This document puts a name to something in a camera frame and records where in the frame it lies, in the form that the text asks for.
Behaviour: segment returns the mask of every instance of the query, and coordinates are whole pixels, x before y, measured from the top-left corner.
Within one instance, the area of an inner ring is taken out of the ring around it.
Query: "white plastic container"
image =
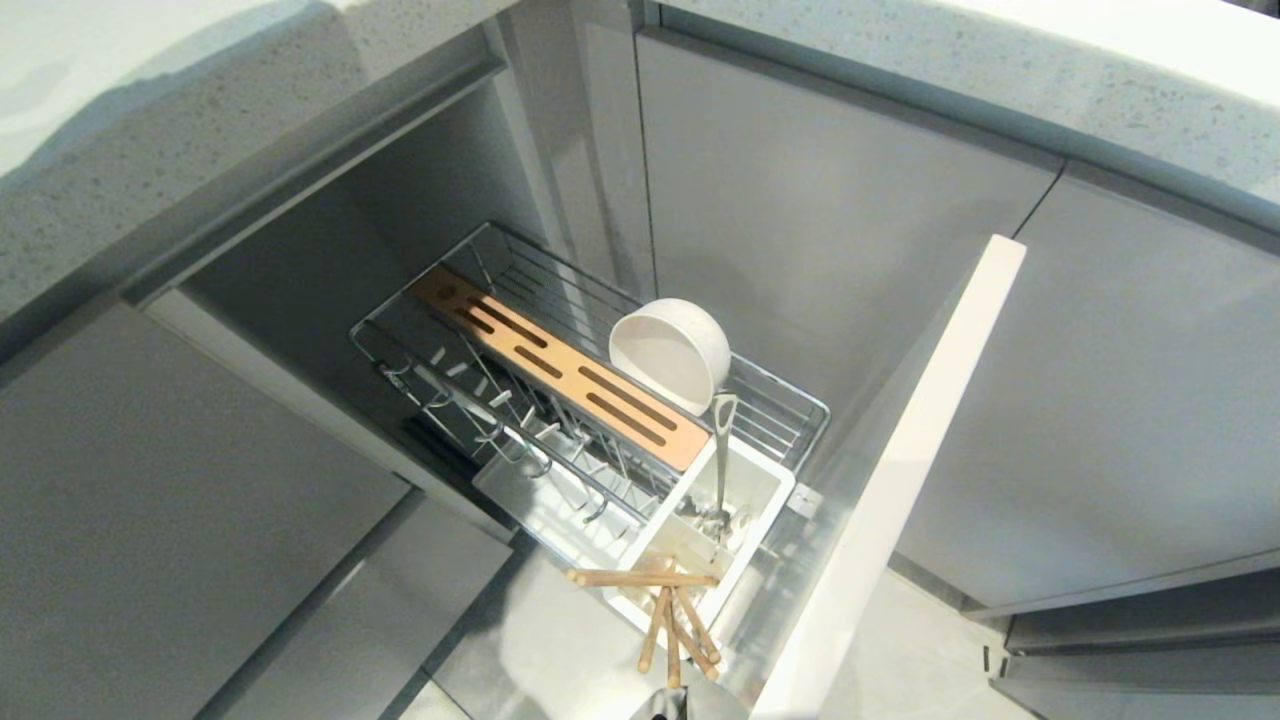
[[[716,635],[713,623],[724,601],[751,562],[751,556],[796,484],[795,475],[790,470],[741,439],[731,438],[724,509],[731,514],[750,512],[751,520],[727,538],[724,543],[727,547],[717,547],[686,518],[676,514],[685,496],[690,496],[699,507],[713,506],[716,474],[713,441],[707,443],[654,514],[653,520],[641,529],[640,536],[622,553],[618,562],[621,570],[649,569],[675,557],[678,571],[719,578],[719,584],[709,591],[690,588],[690,594],[695,596],[692,602],[698,616],[710,628],[713,637]],[[613,610],[641,632],[649,628],[654,600],[650,588],[605,588],[604,598]],[[658,644],[667,647],[664,633],[658,634]]]
[[[614,368],[695,416],[724,384],[731,359],[716,318],[676,297],[644,305],[609,333]]]

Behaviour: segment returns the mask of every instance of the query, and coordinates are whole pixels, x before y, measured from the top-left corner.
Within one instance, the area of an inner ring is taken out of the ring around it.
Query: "countertop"
[[[0,23],[0,323],[513,3],[69,0],[10,13]],[[78,281],[122,281],[95,277],[113,270]]]
[[[17,15],[0,28],[0,323],[511,4],[81,0]],[[1102,164],[1245,219],[1280,209],[1280,22],[1256,13],[1217,0],[669,5],[924,83],[961,119],[974,106],[956,99],[979,102],[970,119],[997,132],[1092,143],[1092,161],[1111,154]]]

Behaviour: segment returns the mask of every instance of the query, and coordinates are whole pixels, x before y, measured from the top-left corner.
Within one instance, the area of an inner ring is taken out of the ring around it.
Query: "wooden utensil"
[[[712,661],[705,655],[703,655],[701,648],[698,647],[698,643],[694,642],[694,638],[689,637],[689,633],[685,630],[684,625],[675,621],[675,615],[672,616],[672,626],[676,629],[676,637],[680,638],[680,644],[685,646],[685,648],[689,650],[689,656],[694,659],[694,662],[698,665],[698,669],[703,671],[703,675],[707,675],[708,680],[714,683],[716,679],[719,678],[719,670],[717,670],[716,665],[712,664]],[[668,647],[667,652],[672,652],[672,648]],[[680,655],[680,647],[676,647],[675,652],[676,655]]]
[[[662,588],[658,600],[654,601],[653,618],[649,619],[649,632],[644,637],[644,647],[640,648],[640,662],[636,670],[648,673],[653,665],[653,651],[658,647],[658,628],[666,625],[667,609],[671,607],[671,588]]]
[[[680,641],[676,638],[675,610],[675,606],[668,598],[666,612],[663,615],[667,620],[667,687],[672,689],[678,688],[682,684],[680,680]]]
[[[579,587],[612,587],[612,588],[644,588],[644,587],[690,587],[690,585],[716,585],[718,579],[710,575],[686,575],[684,573],[639,573],[628,570],[579,570],[564,573],[564,577]]]
[[[707,632],[707,625],[703,625],[703,619],[698,616],[698,611],[694,610],[694,603],[689,600],[689,591],[685,588],[676,588],[676,597],[680,598],[680,606],[685,609],[685,618],[689,618],[689,625],[694,628],[694,635],[698,642],[701,643],[703,648],[707,650],[707,659],[712,664],[721,661],[719,651],[716,650],[716,641],[712,639],[712,634]]]

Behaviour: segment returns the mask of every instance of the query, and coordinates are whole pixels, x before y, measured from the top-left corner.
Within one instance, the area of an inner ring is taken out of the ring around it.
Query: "cabinet door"
[[[3,715],[191,717],[406,486],[129,307],[79,323],[0,387]]]
[[[251,684],[201,717],[379,717],[511,550],[411,491],[328,580],[324,602]]]
[[[986,614],[1280,565],[1280,238],[1073,167],[1018,240],[899,550]]]
[[[1061,160],[655,29],[637,37],[658,292],[851,423]]]

